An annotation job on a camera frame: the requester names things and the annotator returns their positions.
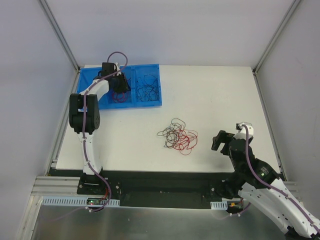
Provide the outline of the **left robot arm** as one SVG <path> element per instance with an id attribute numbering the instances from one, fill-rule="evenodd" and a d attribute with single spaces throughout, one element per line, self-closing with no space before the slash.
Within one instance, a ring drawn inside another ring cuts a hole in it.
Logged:
<path id="1" fill-rule="evenodd" d="M 127 78 L 122 72 L 125 67 L 126 65 L 120 68 L 118 63 L 102 63 L 101 71 L 92 83 L 82 92 L 69 96 L 69 125 L 78 136 L 83 159 L 83 174 L 80 180 L 96 195 L 102 194 L 106 188 L 95 143 L 95 132 L 101 123 L 99 100 L 110 90 L 116 93 L 130 90 Z"/>

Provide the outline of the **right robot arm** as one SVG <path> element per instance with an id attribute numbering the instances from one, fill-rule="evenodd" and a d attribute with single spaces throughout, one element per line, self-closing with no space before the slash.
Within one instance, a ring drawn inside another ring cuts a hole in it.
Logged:
<path id="1" fill-rule="evenodd" d="M 278 173 L 255 157 L 250 146 L 253 127 L 242 125 L 236 134 L 220 130 L 212 139 L 211 149 L 228 156 L 233 173 L 216 186 L 215 193 L 225 199 L 237 196 L 267 216 L 287 240 L 318 240 L 320 220 L 297 200 Z"/>

